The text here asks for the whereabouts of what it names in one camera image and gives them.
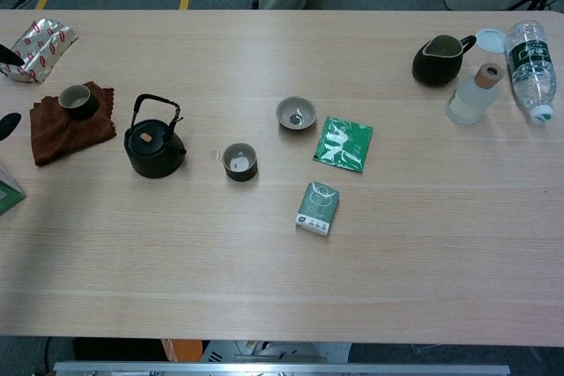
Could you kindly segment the left robot hand grey black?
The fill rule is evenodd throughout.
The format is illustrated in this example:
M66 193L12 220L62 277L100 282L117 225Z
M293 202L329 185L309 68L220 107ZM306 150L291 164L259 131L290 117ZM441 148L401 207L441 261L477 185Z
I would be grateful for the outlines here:
M0 63L6 65L14 65L16 67L24 65L24 61L11 49L4 45L0 45ZM15 128L18 127L21 120L20 113L9 113L1 118L0 121L0 141L6 139Z

